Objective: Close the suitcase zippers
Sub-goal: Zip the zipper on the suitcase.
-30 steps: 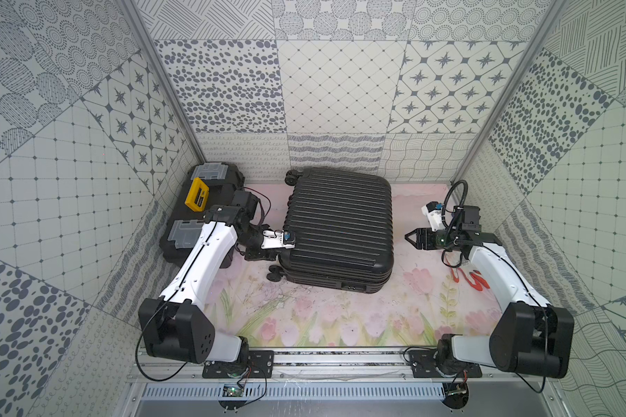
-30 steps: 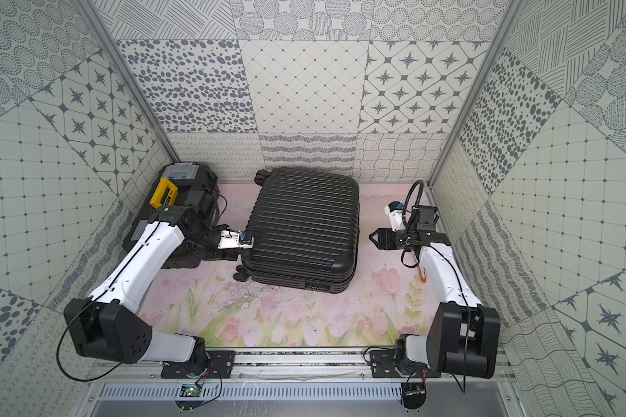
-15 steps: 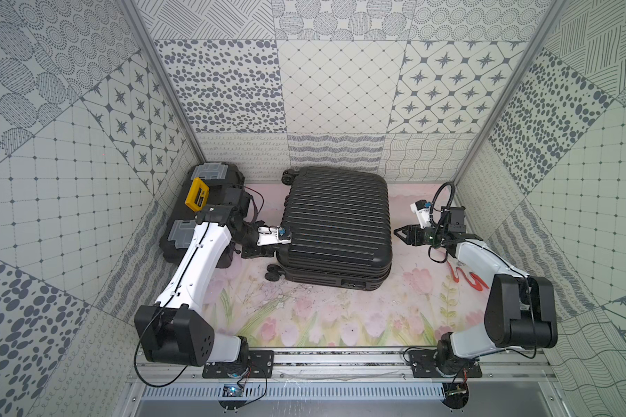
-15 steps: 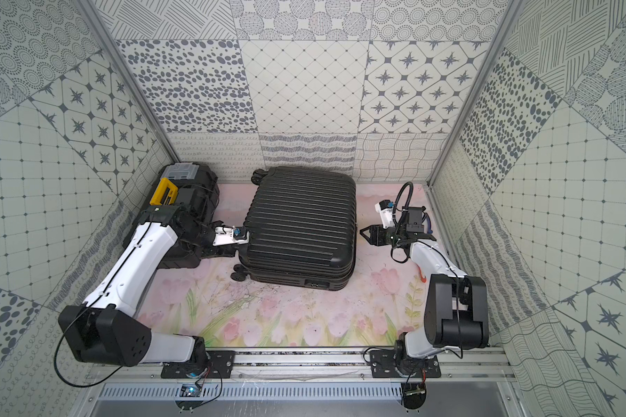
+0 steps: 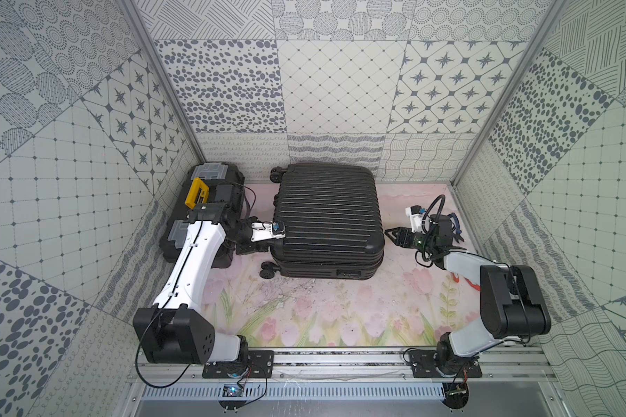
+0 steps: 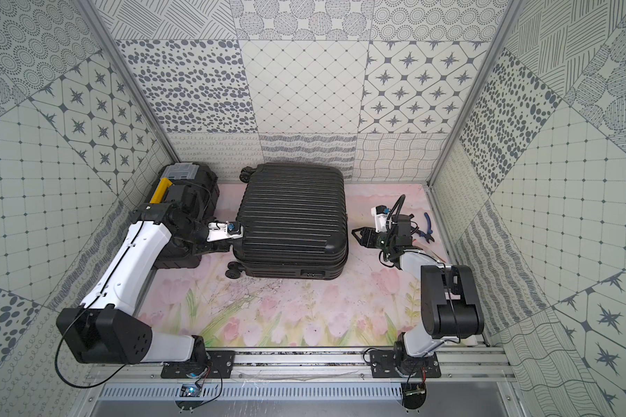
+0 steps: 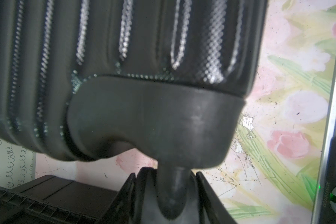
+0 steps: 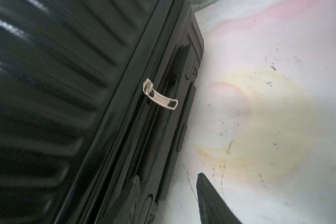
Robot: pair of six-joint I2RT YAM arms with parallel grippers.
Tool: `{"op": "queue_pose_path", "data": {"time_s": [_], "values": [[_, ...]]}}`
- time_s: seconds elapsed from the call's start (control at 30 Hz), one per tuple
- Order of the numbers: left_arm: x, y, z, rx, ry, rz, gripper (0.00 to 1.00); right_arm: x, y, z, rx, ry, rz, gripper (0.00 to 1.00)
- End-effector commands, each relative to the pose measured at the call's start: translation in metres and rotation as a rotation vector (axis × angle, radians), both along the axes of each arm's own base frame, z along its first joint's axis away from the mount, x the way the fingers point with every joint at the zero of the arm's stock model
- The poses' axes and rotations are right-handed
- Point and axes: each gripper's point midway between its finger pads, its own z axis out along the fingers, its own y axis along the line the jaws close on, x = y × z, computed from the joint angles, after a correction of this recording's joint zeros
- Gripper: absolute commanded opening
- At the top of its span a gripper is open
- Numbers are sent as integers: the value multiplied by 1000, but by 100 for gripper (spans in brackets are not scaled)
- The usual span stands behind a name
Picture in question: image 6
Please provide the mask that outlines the black hard-shell suitcase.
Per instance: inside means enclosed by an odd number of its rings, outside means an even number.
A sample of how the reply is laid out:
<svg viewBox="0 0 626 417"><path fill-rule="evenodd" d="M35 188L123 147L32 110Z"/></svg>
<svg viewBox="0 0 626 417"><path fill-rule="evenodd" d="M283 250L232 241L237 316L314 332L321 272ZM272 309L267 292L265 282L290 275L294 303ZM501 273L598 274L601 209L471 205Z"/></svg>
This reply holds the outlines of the black hard-shell suitcase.
<svg viewBox="0 0 626 417"><path fill-rule="evenodd" d="M312 163L245 167L236 219L242 238L225 275L330 281L344 270L349 227L344 175Z"/></svg>

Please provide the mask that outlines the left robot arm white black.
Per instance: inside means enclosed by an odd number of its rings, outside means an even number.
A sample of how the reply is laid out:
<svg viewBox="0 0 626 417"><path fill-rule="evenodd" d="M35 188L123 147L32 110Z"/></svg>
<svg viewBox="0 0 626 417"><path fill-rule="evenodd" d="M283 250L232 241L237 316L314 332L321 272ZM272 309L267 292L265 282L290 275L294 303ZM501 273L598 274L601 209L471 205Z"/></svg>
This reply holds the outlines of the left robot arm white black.
<svg viewBox="0 0 626 417"><path fill-rule="evenodd" d="M240 222L199 222L178 203L143 203L134 211L117 255L79 306L63 309L56 321L60 347L81 364L162 363L163 376L188 377L198 387L208 378L231 376L235 355L207 351L203 337L154 331L135 312L147 279L163 249L175 238L192 255L215 252L243 236Z"/></svg>

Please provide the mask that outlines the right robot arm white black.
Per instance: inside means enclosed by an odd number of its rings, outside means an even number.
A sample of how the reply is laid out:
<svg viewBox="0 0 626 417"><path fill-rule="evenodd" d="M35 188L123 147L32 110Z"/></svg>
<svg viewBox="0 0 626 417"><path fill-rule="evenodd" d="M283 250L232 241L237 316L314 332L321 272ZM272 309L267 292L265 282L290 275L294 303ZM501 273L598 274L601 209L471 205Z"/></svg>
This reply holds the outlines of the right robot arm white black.
<svg viewBox="0 0 626 417"><path fill-rule="evenodd" d="M379 251L379 262L419 279L420 323L399 335L394 361L401 366L433 356L447 342L459 343L485 328L471 268L450 265L413 244L417 228L410 215L385 206L372 210L374 225L351 231L360 246Z"/></svg>

